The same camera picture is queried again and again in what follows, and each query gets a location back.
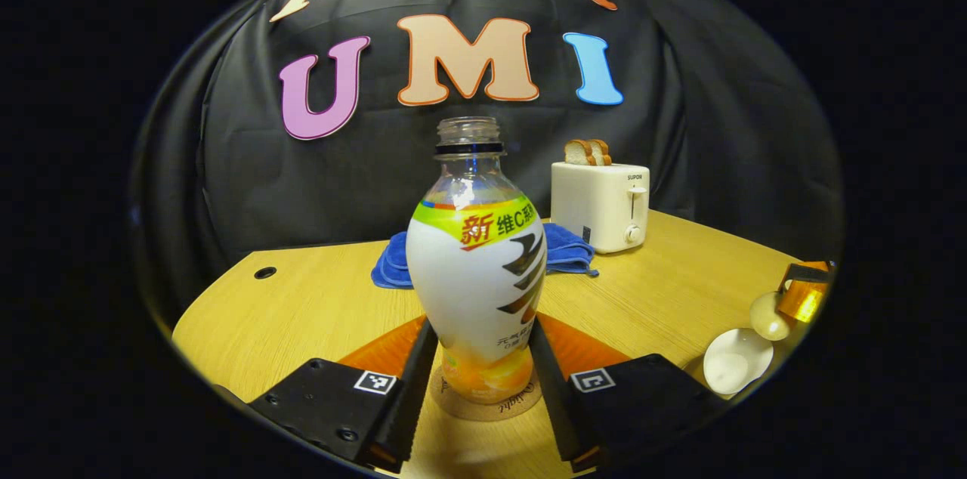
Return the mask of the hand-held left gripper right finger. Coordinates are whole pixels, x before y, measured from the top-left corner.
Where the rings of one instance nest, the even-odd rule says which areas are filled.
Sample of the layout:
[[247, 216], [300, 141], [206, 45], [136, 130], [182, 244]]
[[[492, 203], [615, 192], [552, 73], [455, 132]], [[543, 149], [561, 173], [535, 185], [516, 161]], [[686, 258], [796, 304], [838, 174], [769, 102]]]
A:
[[559, 455], [575, 472], [656, 454], [729, 407], [663, 355], [631, 358], [548, 314], [536, 315], [529, 348]]

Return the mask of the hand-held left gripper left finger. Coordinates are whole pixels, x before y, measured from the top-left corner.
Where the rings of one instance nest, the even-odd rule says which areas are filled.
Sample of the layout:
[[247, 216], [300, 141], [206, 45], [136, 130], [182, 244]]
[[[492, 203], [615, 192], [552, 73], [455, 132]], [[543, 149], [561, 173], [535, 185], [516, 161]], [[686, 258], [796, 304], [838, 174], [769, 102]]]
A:
[[249, 407], [336, 457], [398, 473], [411, 456], [436, 348], [431, 324], [417, 317], [341, 361], [307, 360]]

